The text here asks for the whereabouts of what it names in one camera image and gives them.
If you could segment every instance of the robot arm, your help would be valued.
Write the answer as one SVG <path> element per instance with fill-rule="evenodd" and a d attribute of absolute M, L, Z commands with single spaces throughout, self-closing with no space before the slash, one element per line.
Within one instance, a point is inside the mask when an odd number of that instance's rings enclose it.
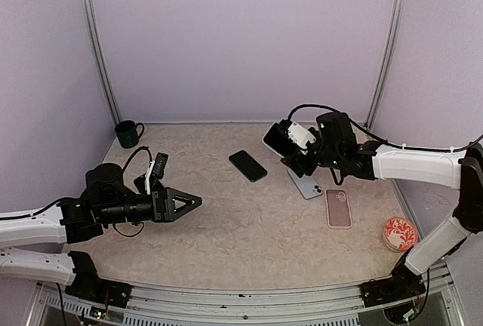
<path fill-rule="evenodd" d="M 202 204 L 198 196 L 165 188 L 168 156 L 158 154 L 147 175 L 134 181 L 139 193 L 124 185 L 123 171 L 102 164 L 86 173 L 86 190 L 79 198 L 62 198 L 46 208 L 0 216 L 0 276 L 52 281 L 66 292 L 97 303 L 126 307 L 129 284 L 97 276 L 88 254 L 43 254 L 13 247 L 38 243 L 72 244 L 103 234 L 109 224 L 173 222 Z"/>
<path fill-rule="evenodd" d="M 263 139 L 299 177 L 312 175 L 321 166 L 331 170 L 337 185 L 345 177 L 354 176 L 366 180 L 416 180 L 460 190 L 456 209 L 403 255 L 390 278 L 361 285 L 366 306 L 424 293 L 421 275 L 458 249 L 472 233 L 483 230 L 483 148 L 477 143 L 462 152 L 431 152 L 396 149 L 378 141 L 358 144 L 347 114 L 329 112 L 316 121 L 318 129 L 304 129 L 304 133 L 299 124 L 282 120 Z M 297 140 L 293 128 L 297 129 Z M 340 172 L 339 180 L 336 170 Z"/>

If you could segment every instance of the black mug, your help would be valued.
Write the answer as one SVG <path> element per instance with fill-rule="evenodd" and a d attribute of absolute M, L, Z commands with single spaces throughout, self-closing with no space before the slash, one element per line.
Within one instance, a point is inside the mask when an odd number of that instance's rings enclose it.
<path fill-rule="evenodd" d="M 139 126 L 143 128 L 140 134 L 137 133 L 137 128 Z M 139 143 L 139 139 L 144 134 L 144 125 L 140 122 L 136 124 L 134 121 L 127 120 L 119 122 L 115 126 L 114 131 L 121 146 L 125 149 L 130 149 Z"/>

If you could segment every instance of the beige marbled table surface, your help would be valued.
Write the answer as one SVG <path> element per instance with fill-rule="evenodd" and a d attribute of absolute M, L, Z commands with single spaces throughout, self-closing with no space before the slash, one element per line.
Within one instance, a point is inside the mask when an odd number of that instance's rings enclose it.
<path fill-rule="evenodd" d="M 347 178 L 353 227 L 327 227 L 325 197 L 305 200 L 279 158 L 261 142 L 268 125 L 150 125 L 140 145 L 169 154 L 163 184 L 199 195 L 203 205 L 174 223 L 146 222 L 136 238 L 109 228 L 64 251 L 88 252 L 101 277 L 183 288 L 260 290 L 304 288 L 388 275 L 400 254 L 382 239 L 385 220 L 402 216 L 389 181 Z M 240 149 L 268 175 L 251 183 L 228 161 Z M 115 141 L 106 162 L 132 153 Z M 140 153 L 125 183 L 146 172 Z M 328 169 L 315 178 L 337 189 Z M 130 224 L 118 226 L 135 232 Z"/>

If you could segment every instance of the vertical metal post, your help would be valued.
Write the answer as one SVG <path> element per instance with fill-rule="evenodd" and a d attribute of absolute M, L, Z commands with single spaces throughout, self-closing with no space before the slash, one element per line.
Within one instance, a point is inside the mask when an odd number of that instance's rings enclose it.
<path fill-rule="evenodd" d="M 387 76 L 391 66 L 392 55 L 394 53 L 403 4 L 404 0 L 394 0 L 394 4 L 392 6 L 391 23 L 389 25 L 389 34 L 387 36 L 386 47 L 384 48 L 383 62 L 381 63 L 379 75 L 377 77 L 377 85 L 372 97 L 371 108 L 369 109 L 368 117 L 365 122 L 365 126 L 368 129 L 371 129 L 374 126 L 377 111 L 379 110 L 380 102 L 383 98 L 383 92 L 384 88 L 386 87 Z"/>
<path fill-rule="evenodd" d="M 117 125 L 121 121 L 118 105 L 114 98 L 114 92 L 111 87 L 109 76 L 107 75 L 106 63 L 102 48 L 100 46 L 99 34 L 97 33 L 96 17 L 94 15 L 94 6 L 92 0 L 82 0 L 84 7 L 84 15 L 88 25 L 88 34 L 91 39 L 92 51 L 96 60 L 97 70 L 99 71 L 100 82 L 103 87 L 104 96 L 111 113 L 112 122 Z"/>

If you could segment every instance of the silver phone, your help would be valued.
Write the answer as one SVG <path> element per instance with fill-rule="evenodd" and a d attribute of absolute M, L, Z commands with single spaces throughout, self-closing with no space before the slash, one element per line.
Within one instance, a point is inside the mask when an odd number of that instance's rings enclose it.
<path fill-rule="evenodd" d="M 314 177 L 298 177 L 292 170 L 287 170 L 288 175 L 294 181 L 295 185 L 299 189 L 300 194 L 305 199 L 316 198 L 324 193 L 320 185 L 315 181 Z"/>

